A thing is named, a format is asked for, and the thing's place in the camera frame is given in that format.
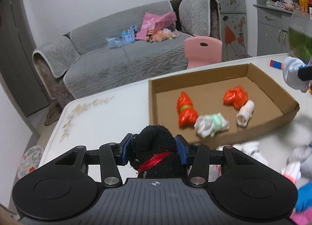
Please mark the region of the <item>grey white sock bundle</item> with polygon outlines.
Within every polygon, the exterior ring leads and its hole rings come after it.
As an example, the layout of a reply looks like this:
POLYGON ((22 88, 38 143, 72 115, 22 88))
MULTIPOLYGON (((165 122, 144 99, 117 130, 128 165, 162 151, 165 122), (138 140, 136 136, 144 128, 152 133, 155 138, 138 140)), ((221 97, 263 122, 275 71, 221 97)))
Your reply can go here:
POLYGON ((300 68, 306 66, 304 62, 295 57, 287 57, 284 61, 283 78, 285 83, 294 90, 306 93, 309 88, 309 81, 302 81, 298 77, 300 68))

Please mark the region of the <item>white bundle green band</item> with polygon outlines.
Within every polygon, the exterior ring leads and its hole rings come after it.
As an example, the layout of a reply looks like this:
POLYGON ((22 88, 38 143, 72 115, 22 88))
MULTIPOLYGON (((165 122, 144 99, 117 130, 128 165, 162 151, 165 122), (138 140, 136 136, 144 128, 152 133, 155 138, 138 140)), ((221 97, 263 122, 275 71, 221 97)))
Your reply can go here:
POLYGON ((194 125, 195 131, 201 138, 213 137, 218 132, 227 131, 230 127, 221 113, 200 115, 194 125))

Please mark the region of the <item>orange bag green band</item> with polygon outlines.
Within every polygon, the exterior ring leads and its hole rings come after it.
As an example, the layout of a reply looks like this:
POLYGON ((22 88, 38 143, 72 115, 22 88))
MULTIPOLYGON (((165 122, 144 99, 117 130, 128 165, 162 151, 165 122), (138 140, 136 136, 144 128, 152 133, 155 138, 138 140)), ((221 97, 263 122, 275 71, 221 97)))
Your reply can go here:
POLYGON ((194 127, 198 112, 194 109, 194 104, 190 97, 182 91, 176 105, 178 112, 178 125, 180 128, 194 127))

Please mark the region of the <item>black sock red band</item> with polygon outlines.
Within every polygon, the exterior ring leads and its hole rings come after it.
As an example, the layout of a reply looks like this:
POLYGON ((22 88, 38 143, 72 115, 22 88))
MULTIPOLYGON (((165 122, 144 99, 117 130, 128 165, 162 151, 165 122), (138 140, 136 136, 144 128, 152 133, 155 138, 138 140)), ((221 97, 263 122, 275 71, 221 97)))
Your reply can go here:
POLYGON ((148 125, 133 135, 129 147, 129 163, 139 179, 173 179, 187 177, 177 144, 167 128, 148 125))

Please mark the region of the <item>white sock peach band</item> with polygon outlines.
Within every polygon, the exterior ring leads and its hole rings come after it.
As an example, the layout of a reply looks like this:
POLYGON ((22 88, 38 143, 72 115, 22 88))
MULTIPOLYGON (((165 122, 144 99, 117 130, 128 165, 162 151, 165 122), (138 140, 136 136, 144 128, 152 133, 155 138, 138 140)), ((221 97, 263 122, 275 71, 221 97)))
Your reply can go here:
POLYGON ((254 102, 248 100, 244 106, 241 107, 237 116, 236 116, 236 124, 239 127, 246 127, 248 125, 249 120, 252 117, 254 111, 254 102))

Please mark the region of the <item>orange plastic bag bundle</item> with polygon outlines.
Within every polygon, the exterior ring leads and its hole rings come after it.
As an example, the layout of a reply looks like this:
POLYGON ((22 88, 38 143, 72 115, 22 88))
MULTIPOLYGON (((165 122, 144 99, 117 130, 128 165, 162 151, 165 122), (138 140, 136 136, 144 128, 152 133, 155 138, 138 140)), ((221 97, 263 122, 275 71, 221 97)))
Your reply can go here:
POLYGON ((223 96, 223 104, 233 106, 240 110, 248 101, 248 94, 242 86, 236 86, 234 89, 227 90, 223 96))

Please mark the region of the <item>bright blue sock bundle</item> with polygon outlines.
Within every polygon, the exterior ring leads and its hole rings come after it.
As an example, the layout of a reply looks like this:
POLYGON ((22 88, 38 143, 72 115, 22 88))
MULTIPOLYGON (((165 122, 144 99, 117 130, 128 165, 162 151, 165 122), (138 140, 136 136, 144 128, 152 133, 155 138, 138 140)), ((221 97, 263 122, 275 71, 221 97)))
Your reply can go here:
POLYGON ((298 190, 298 200, 295 206, 297 212, 303 212, 311 207, 312 182, 309 181, 298 190))

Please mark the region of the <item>grey sock blue flower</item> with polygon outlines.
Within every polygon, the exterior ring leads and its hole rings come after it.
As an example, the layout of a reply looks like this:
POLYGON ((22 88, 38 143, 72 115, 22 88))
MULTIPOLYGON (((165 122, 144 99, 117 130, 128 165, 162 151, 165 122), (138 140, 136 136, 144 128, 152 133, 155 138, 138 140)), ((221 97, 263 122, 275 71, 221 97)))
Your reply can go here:
POLYGON ((312 157, 311 143, 295 148, 287 159, 287 164, 299 162, 301 175, 311 180, 312 157))

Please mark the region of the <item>pink fluffy sock bundle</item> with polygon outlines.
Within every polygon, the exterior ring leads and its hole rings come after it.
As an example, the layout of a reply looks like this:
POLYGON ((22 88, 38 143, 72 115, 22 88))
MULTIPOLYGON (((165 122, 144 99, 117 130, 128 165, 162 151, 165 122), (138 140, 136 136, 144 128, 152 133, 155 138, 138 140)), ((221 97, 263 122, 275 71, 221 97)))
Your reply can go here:
POLYGON ((304 212, 294 212, 291 215, 291 219, 300 225, 311 224, 311 210, 305 210, 304 212))

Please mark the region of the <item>colourful block toy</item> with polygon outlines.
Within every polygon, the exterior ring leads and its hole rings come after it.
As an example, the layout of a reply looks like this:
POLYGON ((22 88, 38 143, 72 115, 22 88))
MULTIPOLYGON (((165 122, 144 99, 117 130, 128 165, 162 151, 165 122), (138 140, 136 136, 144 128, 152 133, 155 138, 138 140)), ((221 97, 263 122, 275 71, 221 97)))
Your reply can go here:
POLYGON ((284 69, 284 64, 279 61, 275 60, 270 60, 269 66, 275 69, 283 70, 284 69))

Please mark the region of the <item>glass fish bowl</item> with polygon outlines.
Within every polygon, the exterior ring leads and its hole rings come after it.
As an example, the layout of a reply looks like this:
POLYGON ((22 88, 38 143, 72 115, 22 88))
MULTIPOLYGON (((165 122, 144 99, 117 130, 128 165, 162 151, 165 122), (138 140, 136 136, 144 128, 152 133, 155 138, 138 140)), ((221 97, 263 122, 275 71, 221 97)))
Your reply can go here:
POLYGON ((308 65, 311 61, 311 15, 295 10, 291 16, 288 38, 290 54, 308 65))

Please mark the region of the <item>brown cardboard box tray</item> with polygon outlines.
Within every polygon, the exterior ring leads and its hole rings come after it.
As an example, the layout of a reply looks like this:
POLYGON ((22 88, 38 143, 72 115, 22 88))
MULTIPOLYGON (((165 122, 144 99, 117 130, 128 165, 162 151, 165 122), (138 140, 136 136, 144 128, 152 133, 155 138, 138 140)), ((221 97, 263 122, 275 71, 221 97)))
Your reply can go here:
POLYGON ((299 103, 257 66, 225 66, 149 81, 149 123, 162 125, 189 143, 203 142, 211 148, 250 141, 290 123, 299 111, 299 103), (242 86, 255 103, 245 128, 236 124, 237 110, 223 103, 229 89, 242 86), (176 108, 181 92, 193 102, 199 115, 221 113, 229 121, 227 131, 200 138, 194 128, 180 128, 176 108))

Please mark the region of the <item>grey shelf cabinet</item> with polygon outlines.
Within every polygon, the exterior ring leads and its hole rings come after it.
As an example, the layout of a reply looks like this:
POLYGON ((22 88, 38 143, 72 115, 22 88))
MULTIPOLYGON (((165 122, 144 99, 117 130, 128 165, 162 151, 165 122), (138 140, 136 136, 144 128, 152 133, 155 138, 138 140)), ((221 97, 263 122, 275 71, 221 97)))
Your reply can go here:
POLYGON ((293 11, 285 8, 283 0, 256 0, 258 14, 257 55, 288 53, 288 27, 293 11))

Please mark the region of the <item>brown floor slippers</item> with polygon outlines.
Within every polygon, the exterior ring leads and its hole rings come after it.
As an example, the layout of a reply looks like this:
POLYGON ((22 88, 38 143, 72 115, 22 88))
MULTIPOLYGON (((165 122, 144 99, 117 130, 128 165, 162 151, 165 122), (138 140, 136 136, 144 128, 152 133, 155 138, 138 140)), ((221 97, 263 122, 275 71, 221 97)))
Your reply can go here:
POLYGON ((54 122, 58 121, 62 113, 62 108, 58 102, 53 103, 49 107, 49 111, 46 117, 46 120, 44 122, 45 126, 49 126, 53 124, 54 122))

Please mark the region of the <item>pink teapot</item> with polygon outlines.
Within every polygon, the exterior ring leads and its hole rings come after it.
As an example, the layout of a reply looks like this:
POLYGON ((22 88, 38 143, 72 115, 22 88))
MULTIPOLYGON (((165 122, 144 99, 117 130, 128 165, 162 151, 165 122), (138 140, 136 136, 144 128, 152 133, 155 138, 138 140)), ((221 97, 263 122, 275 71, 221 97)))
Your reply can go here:
POLYGON ((293 11, 295 9, 295 0, 283 0, 282 2, 286 10, 293 11))

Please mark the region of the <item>floral round stool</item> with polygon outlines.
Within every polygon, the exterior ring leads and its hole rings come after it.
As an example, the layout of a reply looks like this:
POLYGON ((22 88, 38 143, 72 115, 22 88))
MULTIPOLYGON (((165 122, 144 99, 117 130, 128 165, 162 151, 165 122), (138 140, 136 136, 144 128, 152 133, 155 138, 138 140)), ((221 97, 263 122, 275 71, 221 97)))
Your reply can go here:
POLYGON ((29 148, 24 153, 17 169, 18 180, 35 171, 39 167, 43 152, 44 149, 41 146, 36 145, 29 148))

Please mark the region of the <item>pink plastic child chair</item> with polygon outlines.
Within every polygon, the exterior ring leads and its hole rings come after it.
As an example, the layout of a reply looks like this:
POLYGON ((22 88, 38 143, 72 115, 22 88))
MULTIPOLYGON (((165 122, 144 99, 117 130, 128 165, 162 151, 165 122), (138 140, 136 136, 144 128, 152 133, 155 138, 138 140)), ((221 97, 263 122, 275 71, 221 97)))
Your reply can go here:
POLYGON ((222 41, 210 36, 192 36, 184 41, 187 69, 207 66, 222 61, 222 41))

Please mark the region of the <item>grey covered sofa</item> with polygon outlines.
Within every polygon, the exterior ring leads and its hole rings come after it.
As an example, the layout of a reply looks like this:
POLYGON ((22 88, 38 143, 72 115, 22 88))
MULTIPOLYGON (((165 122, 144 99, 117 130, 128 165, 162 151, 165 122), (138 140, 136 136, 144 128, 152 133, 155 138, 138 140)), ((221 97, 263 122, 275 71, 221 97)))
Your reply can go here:
POLYGON ((218 0, 171 0, 124 10, 80 26, 36 48, 32 61, 49 96, 61 107, 71 101, 129 83, 185 70, 184 41, 191 36, 221 38, 218 0), (110 48, 108 39, 132 25, 141 28, 146 13, 172 12, 176 38, 138 40, 110 48))

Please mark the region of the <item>flower decorated refrigerator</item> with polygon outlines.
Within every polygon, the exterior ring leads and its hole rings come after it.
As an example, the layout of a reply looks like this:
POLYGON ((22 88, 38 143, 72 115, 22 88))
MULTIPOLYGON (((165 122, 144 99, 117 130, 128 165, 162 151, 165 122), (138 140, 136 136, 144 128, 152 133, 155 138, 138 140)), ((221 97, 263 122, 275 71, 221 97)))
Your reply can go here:
POLYGON ((222 60, 248 57, 245 0, 218 0, 218 3, 221 14, 222 60))

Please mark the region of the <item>blue toy castle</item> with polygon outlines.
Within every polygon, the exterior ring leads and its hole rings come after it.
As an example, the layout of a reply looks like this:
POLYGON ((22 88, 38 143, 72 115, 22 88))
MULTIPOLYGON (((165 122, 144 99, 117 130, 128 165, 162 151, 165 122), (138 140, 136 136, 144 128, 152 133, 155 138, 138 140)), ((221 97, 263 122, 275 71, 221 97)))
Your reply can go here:
POLYGON ((123 44, 130 44, 136 41, 137 26, 131 26, 128 30, 121 33, 123 44))

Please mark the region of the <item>plush toy on sofa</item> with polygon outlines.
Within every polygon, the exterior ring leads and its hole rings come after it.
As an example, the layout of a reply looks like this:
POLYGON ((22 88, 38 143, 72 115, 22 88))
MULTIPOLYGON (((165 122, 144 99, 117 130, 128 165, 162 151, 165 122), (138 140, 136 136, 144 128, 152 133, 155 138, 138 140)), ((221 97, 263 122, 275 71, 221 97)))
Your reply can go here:
POLYGON ((178 38, 180 35, 177 32, 172 32, 168 28, 164 28, 163 30, 159 30, 156 34, 154 34, 151 38, 152 42, 162 42, 165 40, 171 40, 178 38))

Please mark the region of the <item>pink plastic bag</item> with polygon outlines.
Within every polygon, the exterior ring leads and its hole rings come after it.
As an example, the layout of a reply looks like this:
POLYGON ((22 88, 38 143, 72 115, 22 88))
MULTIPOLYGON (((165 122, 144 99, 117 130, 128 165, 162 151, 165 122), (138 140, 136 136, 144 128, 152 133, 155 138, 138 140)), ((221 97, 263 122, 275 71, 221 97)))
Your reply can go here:
POLYGON ((168 12, 163 15, 156 15, 146 12, 143 18, 141 29, 137 32, 136 40, 146 40, 148 31, 153 31, 152 35, 155 35, 159 30, 169 27, 177 20, 174 11, 168 12))

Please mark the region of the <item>dark grey door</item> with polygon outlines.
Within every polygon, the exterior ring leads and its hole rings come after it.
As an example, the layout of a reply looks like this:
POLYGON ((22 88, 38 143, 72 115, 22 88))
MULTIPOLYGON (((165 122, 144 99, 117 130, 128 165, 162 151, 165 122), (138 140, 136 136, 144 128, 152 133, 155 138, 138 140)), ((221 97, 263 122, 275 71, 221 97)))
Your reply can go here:
POLYGON ((1 75, 25 116, 50 104, 32 63, 35 48, 23 0, 1 0, 1 75))

